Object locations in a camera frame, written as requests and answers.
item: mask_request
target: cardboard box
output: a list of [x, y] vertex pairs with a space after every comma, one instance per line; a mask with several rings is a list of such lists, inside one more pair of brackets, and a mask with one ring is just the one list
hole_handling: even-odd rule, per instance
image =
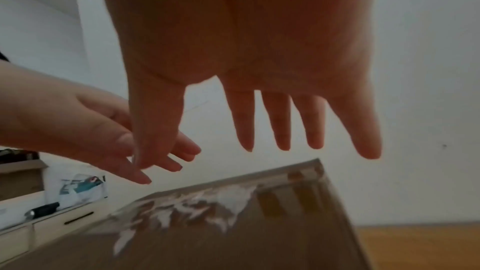
[[5, 270], [369, 270], [319, 160], [144, 197]]

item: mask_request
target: drawer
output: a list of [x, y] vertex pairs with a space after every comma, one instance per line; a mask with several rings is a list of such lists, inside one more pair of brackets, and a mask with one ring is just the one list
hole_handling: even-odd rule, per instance
[[34, 248], [101, 220], [107, 209], [106, 199], [102, 199], [34, 223]]
[[0, 234], [0, 263], [13, 259], [29, 250], [30, 227]]

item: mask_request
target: drawer handle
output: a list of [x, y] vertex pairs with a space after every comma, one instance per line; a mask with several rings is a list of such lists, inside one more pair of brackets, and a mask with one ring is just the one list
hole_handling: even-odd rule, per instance
[[64, 222], [63, 224], [64, 224], [64, 225], [71, 224], [71, 223], [73, 223], [73, 222], [76, 222], [76, 221], [78, 221], [78, 220], [81, 220], [81, 219], [83, 219], [83, 218], [86, 218], [86, 217], [88, 217], [88, 216], [90, 216], [90, 215], [92, 215], [92, 214], [93, 214], [93, 212], [87, 213], [87, 214], [85, 214], [85, 215], [83, 215], [83, 216], [80, 216], [80, 217], [77, 217], [77, 218], [75, 218], [75, 219], [66, 221], [66, 222]]

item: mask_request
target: hand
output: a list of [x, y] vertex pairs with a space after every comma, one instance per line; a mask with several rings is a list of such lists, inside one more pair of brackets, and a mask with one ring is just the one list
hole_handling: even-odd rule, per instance
[[221, 80], [237, 136], [254, 146], [254, 90], [290, 148], [290, 98], [312, 148], [325, 100], [365, 158], [381, 154], [369, 66], [372, 0], [105, 0], [128, 77], [137, 166], [175, 144], [186, 86]]
[[[89, 163], [139, 184], [151, 180], [127, 159], [134, 152], [125, 99], [0, 61], [0, 145]], [[200, 148], [178, 133], [170, 151], [192, 161]], [[164, 155], [155, 165], [182, 166]]]

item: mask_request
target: wooden floor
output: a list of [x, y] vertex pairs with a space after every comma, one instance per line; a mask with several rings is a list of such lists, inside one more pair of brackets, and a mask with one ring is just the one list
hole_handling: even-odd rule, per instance
[[480, 270], [480, 224], [357, 232], [376, 270]]

